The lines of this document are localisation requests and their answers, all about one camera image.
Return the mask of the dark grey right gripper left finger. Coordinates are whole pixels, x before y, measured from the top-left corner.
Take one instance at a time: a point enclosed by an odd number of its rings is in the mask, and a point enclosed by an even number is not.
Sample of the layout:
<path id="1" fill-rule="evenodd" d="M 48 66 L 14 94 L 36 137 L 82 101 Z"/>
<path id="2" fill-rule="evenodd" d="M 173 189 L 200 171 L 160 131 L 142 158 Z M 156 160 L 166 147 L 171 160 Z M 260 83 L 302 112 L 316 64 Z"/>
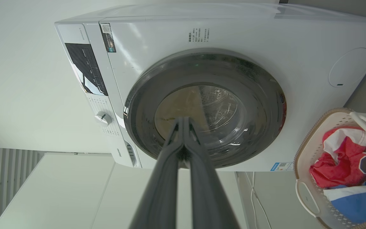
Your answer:
<path id="1" fill-rule="evenodd" d="M 183 127 L 184 118 L 177 118 L 159 153 L 130 229 L 176 228 L 178 154 L 183 146 Z"/>

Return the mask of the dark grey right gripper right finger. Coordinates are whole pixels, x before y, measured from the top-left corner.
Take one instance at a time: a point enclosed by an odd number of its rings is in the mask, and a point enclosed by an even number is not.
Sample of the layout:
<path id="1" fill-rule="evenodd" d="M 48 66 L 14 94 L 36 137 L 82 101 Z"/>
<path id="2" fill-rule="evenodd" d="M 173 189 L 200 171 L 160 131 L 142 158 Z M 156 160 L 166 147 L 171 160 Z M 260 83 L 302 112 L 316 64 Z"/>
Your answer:
<path id="1" fill-rule="evenodd" d="M 188 152 L 194 229 L 238 229 L 229 203 L 199 128 L 190 117 L 183 119 L 183 143 Z"/>

